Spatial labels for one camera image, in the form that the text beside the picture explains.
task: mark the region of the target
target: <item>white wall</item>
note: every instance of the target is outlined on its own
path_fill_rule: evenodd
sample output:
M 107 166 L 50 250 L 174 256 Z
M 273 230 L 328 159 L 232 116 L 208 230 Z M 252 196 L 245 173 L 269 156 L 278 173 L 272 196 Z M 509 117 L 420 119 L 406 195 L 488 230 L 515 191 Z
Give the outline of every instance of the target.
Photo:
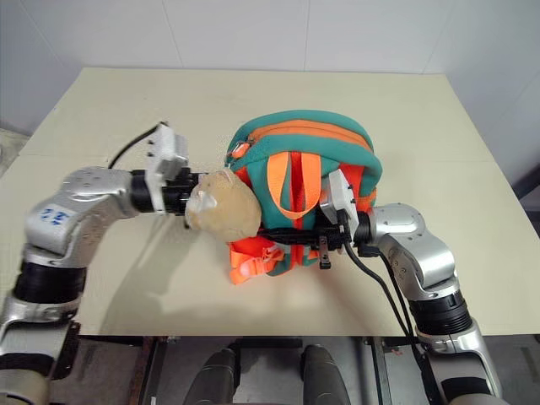
M 0 123 L 82 66 L 446 73 L 510 182 L 540 162 L 538 0 L 0 0 Z

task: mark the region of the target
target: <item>orange zipper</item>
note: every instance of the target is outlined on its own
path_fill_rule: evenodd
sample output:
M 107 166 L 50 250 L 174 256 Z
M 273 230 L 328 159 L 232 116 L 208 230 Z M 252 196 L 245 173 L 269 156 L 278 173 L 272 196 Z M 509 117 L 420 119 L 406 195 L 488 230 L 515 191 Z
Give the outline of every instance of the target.
M 266 127 L 260 127 L 250 133 L 247 138 L 249 144 L 254 144 L 260 141 L 262 138 L 271 135 L 288 135 L 291 133 L 305 133 L 307 135 L 319 138 L 330 138 L 347 143 L 354 143 L 361 146 L 364 149 L 372 151 L 369 144 L 365 141 L 364 137 L 360 134 L 349 131 L 348 129 L 338 127 L 333 124 L 326 124 L 322 122 L 306 121 L 306 120 L 292 120 L 280 122 L 279 124 L 268 125 Z

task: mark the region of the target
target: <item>robotic arm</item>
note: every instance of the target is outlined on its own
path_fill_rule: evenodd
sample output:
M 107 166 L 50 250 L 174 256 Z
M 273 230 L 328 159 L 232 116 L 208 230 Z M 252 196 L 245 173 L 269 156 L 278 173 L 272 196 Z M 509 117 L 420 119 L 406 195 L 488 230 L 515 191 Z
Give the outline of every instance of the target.
M 369 222 L 369 234 L 358 240 L 359 245 L 379 249 L 416 321 L 425 349 L 420 364 L 430 401 L 437 403 L 438 393 L 442 403 L 456 403 L 467 394 L 480 399 L 462 398 L 459 403 L 505 403 L 496 399 L 502 396 L 499 378 L 478 324 L 467 310 L 448 247 L 408 205 L 373 208 L 363 218 L 366 225 Z
M 20 275 L 0 317 L 0 399 L 48 403 L 49 380 L 69 374 L 79 330 L 73 317 L 109 226 L 139 213 L 184 214 L 198 183 L 186 142 L 163 123 L 148 136 L 146 171 L 77 170 L 29 213 Z
M 75 171 L 30 212 L 20 275 L 0 317 L 0 398 L 8 403 L 45 404 L 50 379 L 69 374 L 79 329 L 73 317 L 86 268 L 108 227 L 138 213 L 184 214 L 198 183 L 198 174 L 187 167 L 185 140 L 164 124 L 148 135 L 146 171 Z M 417 361 L 431 403 L 504 404 L 488 350 L 462 298 L 453 255 L 425 228 L 420 213 L 403 204 L 356 213 L 340 170 L 323 179 L 323 186 L 326 198 L 313 230 L 266 229 L 260 235 L 311 245 L 320 251 L 321 268 L 331 265 L 328 251 L 345 245 L 350 253 L 351 242 L 361 256 L 382 255 L 416 321 L 424 348 Z

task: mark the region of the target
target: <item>black cable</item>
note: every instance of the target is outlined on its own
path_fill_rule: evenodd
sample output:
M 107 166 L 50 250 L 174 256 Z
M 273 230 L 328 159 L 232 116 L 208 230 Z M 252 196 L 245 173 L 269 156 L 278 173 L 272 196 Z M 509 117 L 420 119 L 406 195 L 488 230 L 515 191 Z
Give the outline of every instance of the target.
M 414 359 L 416 360 L 418 367 L 422 368 L 423 366 L 420 364 L 421 355 L 420 355 L 419 349 L 416 346 L 416 342 L 414 340 L 413 323 L 411 322 L 411 318 L 408 314 L 407 306 L 405 305 L 405 300 L 403 299 L 402 291 L 399 289 L 399 286 L 397 285 L 396 276 L 394 275 L 394 272 L 392 271 L 392 266 L 390 265 L 386 257 L 380 252 L 379 252 L 379 257 L 385 263 L 386 270 L 388 271 L 388 276 L 390 277 L 391 283 L 394 286 L 394 290 L 396 291 L 399 304 L 402 307 L 402 312 L 403 312 L 403 315 L 405 316 L 405 322 L 407 323 L 408 338 L 409 338 L 409 343 L 411 344 L 411 349 L 413 350 Z
M 109 163 L 109 166 L 107 166 L 108 169 L 112 169 L 116 162 L 127 152 L 128 149 L 130 149 L 133 145 L 136 143 L 141 142 L 143 139 L 145 139 L 147 136 L 151 135 L 156 129 L 158 129 L 158 126 L 160 124 L 164 124 L 163 122 L 160 122 L 155 127 L 150 128 L 147 132 L 141 133 L 138 137 L 132 139 L 126 146 L 124 146 L 122 149 L 120 149 L 120 152 L 116 154 L 116 156 L 111 160 Z
M 347 214 L 345 213 L 345 210 L 340 209 L 337 211 L 337 221 L 343 226 L 343 234 L 347 236 L 349 239 L 350 235 L 350 229 L 348 227 L 348 219 Z M 371 270 L 369 267 L 367 267 L 365 264 L 362 263 L 362 261 L 356 256 L 354 253 L 353 247 L 350 245 L 350 240 L 345 240 L 343 242 L 343 245 L 345 246 L 345 251 L 347 251 L 348 256 L 351 258 L 351 260 L 358 266 L 360 270 L 362 270 L 364 273 L 366 273 L 368 276 L 373 278 L 382 288 L 384 291 L 386 298 L 388 299 L 388 302 L 390 303 L 391 309 L 394 311 L 394 315 L 396 316 L 397 322 L 399 323 L 399 326 L 402 328 L 403 333 L 405 333 L 405 336 L 409 336 L 408 330 L 405 327 L 405 324 L 403 323 L 403 319 L 401 315 L 399 315 L 399 311 L 397 310 L 396 302 L 392 298 L 392 295 L 390 294 L 390 290 L 388 289 L 388 286 L 386 285 L 385 281 L 379 276 L 379 274 L 375 273 L 373 270 Z
M 347 252 L 348 256 L 351 258 L 351 260 L 362 270 L 364 273 L 366 273 L 368 276 L 373 278 L 382 288 L 384 291 L 386 298 L 388 299 L 388 302 L 390 303 L 391 309 L 394 311 L 394 315 L 396 316 L 397 322 L 399 323 L 399 326 L 402 328 L 403 333 L 405 333 L 405 336 L 409 336 L 408 330 L 405 327 L 405 324 L 403 323 L 403 319 L 399 315 L 399 311 L 396 307 L 396 302 L 392 298 L 392 295 L 390 294 L 390 290 L 388 289 L 388 286 L 386 285 L 385 281 L 373 270 L 371 270 L 369 267 L 365 266 L 360 259 L 354 254 L 353 247 L 349 243 L 343 243 L 345 246 L 345 251 Z
M 397 299 L 399 300 L 399 305 L 402 307 L 403 316 L 405 317 L 405 322 L 407 324 L 407 330 L 411 338 L 414 338 L 414 330 L 413 330 L 413 324 L 411 322 L 411 318 L 408 315 L 407 306 L 405 305 L 405 300 L 403 299 L 402 291 L 399 289 L 399 286 L 397 285 L 396 276 L 394 272 L 392 271 L 392 266 L 386 259 L 386 257 L 379 251 L 379 257 L 385 263 L 386 270 L 388 271 L 388 277 L 390 277 L 391 284 L 394 287 L 394 291 L 396 291 Z

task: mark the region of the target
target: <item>floor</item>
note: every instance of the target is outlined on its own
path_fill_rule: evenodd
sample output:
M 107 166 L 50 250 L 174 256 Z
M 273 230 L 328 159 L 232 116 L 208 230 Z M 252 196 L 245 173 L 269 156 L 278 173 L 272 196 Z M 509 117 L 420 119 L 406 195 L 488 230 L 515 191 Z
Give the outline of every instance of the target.
M 167 345 L 152 405 L 182 404 L 187 390 L 206 359 L 235 337 L 182 337 Z M 303 337 L 303 344 L 328 349 L 341 370 L 352 404 L 377 404 L 370 347 L 350 337 Z M 512 405 L 534 405 L 540 398 L 540 343 L 532 335 L 486 337 L 504 397 Z M 137 347 L 82 341 L 72 374 L 52 387 L 54 402 L 77 404 L 127 403 Z M 236 402 L 301 403 L 302 348 L 245 348 Z M 393 405 L 427 404 L 410 349 L 386 350 L 386 367 Z
M 0 177 L 19 156 L 19 151 L 26 145 L 28 137 L 20 133 L 0 128 Z

